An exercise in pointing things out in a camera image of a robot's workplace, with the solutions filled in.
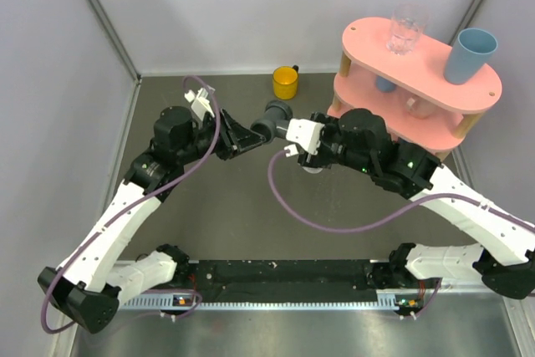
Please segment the clear trap with grey nut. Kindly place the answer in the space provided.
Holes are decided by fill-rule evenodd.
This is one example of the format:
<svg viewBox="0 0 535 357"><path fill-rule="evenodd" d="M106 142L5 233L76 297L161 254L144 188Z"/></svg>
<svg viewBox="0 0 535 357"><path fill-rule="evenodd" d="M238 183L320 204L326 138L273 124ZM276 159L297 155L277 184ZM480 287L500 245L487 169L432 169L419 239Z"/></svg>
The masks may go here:
<svg viewBox="0 0 535 357"><path fill-rule="evenodd" d="M318 168L318 167L308 167L308 166L302 166L302 168L307 172L307 173L310 173L310 174L318 174L318 173L321 173L323 168Z"/></svg>

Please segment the grey plastic pipe fitting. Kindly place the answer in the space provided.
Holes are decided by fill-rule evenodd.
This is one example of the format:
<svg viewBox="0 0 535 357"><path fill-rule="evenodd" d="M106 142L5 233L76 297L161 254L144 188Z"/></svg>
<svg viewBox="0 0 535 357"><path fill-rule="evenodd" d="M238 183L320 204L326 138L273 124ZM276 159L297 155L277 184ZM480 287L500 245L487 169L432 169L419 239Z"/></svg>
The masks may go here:
<svg viewBox="0 0 535 357"><path fill-rule="evenodd" d="M255 120L250 129L259 134L265 144L275 139L285 139L290 120L293 118L292 108L281 100L267 103L263 115Z"/></svg>

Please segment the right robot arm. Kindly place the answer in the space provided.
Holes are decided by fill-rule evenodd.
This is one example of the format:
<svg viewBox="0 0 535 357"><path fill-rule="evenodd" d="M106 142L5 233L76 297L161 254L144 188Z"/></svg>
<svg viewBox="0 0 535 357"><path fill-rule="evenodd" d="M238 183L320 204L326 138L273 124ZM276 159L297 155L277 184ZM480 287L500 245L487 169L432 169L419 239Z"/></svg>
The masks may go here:
<svg viewBox="0 0 535 357"><path fill-rule="evenodd" d="M402 286L417 279L481 280L504 297L524 299L534 290L534 225L497 207L417 144L396 142L384 120L366 109L334 118L315 113L292 119L287 140L301 148L304 167L348 167L369 176L411 206L422 205L474 241L469 246L407 243L390 255L390 276Z"/></svg>

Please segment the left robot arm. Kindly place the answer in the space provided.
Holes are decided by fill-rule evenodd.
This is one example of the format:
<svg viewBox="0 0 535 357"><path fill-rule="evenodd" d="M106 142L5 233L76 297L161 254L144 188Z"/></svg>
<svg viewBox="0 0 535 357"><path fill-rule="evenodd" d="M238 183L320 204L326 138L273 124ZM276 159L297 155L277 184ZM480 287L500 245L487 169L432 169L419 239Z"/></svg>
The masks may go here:
<svg viewBox="0 0 535 357"><path fill-rule="evenodd" d="M103 330L120 306L157 285L180 287L189 279L189 267L171 246L115 270L114 265L144 221L173 189L191 175L185 167L200 168L210 155L225 161L267 143L258 129L237 123L225 110L191 112L170 107L154 123L149 147L131 163L101 218L56 268L38 275L45 294L41 324L48 326L48 306L91 334Z"/></svg>

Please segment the yellow mug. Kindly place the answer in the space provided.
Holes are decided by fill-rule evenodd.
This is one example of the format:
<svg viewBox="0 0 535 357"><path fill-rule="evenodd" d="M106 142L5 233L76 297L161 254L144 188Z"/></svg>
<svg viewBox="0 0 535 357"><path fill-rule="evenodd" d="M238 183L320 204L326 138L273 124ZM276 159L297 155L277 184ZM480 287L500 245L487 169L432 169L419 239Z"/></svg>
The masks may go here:
<svg viewBox="0 0 535 357"><path fill-rule="evenodd" d="M289 100L296 96L298 92L298 71L299 67L281 66L273 71L273 93L282 100Z"/></svg>

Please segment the small blue cup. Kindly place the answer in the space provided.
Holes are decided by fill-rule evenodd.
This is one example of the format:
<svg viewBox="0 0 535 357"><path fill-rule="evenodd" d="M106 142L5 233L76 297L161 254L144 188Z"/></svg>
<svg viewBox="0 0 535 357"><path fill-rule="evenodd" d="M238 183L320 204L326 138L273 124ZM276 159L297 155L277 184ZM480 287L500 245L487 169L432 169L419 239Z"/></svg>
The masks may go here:
<svg viewBox="0 0 535 357"><path fill-rule="evenodd" d="M394 82L377 75L375 79L375 87L381 93L391 93L396 90L397 85Z"/></svg>

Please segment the pink translucent mug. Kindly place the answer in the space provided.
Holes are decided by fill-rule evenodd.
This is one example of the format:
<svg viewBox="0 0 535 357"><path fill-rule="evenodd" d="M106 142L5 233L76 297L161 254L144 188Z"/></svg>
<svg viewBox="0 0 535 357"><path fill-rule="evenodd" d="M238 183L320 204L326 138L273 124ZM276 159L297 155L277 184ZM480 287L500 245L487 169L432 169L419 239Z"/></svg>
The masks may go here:
<svg viewBox="0 0 535 357"><path fill-rule="evenodd" d="M410 115L421 120L429 118L436 110L430 101L416 96L410 97L405 107Z"/></svg>

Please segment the pink three-tier shelf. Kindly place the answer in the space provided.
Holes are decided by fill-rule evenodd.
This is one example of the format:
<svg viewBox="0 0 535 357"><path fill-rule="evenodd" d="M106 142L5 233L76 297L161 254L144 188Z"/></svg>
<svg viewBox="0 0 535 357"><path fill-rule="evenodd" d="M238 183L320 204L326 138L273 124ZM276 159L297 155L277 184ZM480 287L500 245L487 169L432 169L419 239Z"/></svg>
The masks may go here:
<svg viewBox="0 0 535 357"><path fill-rule="evenodd" d="M370 110L385 120L394 138L416 143L444 159L500 99L502 81L484 64L467 83L450 84L443 77L449 45L424 35L412 52L397 55L386 48L389 33L390 20L380 17L357 19L345 28L328 113L340 117L351 109ZM396 90L378 91L377 75L394 82ZM423 120L410 115L405 103L413 96L430 101L435 112Z"/></svg>

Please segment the clear drinking glass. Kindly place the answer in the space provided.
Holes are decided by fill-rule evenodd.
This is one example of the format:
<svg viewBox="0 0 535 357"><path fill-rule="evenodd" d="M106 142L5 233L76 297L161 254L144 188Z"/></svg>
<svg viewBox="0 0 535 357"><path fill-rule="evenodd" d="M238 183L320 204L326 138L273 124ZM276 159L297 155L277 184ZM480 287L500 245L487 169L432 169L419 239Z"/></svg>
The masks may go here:
<svg viewBox="0 0 535 357"><path fill-rule="evenodd" d="M386 48L398 55L410 53L425 32L428 22L426 7L411 3L398 5L391 16Z"/></svg>

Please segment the tall blue cup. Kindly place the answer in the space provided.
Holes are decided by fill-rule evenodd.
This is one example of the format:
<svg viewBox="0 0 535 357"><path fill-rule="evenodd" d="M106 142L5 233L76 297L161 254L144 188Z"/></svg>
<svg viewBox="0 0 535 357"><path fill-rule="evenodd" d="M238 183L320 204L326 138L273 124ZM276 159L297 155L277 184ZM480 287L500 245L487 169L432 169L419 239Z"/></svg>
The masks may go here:
<svg viewBox="0 0 535 357"><path fill-rule="evenodd" d="M443 76L450 84L465 84L497 51L498 41L488 31L465 28L451 47Z"/></svg>

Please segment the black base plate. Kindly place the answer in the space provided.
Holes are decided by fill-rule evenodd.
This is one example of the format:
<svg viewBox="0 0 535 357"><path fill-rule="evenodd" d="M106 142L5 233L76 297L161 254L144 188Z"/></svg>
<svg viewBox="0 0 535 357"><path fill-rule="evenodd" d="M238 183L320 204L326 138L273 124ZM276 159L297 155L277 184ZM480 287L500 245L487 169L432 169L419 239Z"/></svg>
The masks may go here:
<svg viewBox="0 0 535 357"><path fill-rule="evenodd" d="M176 282L206 303L337 303L375 301L397 288L387 263L344 260L201 260L177 269Z"/></svg>

